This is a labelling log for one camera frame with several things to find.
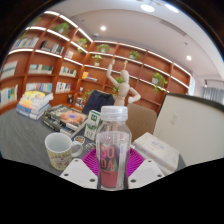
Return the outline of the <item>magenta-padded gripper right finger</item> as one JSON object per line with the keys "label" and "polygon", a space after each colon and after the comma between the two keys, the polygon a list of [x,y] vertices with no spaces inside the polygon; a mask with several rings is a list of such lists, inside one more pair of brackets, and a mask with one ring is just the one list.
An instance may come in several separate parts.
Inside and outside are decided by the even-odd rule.
{"label": "magenta-padded gripper right finger", "polygon": [[127,161],[127,184],[129,189],[140,188],[164,177],[152,159],[143,158],[134,149],[130,150]]}

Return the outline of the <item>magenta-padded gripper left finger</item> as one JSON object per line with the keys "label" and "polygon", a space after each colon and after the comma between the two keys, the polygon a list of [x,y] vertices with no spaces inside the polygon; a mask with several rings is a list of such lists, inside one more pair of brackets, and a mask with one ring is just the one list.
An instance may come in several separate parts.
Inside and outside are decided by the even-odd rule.
{"label": "magenta-padded gripper left finger", "polygon": [[75,158],[60,175],[84,188],[96,189],[98,185],[99,165],[96,150],[93,149],[81,159]]}

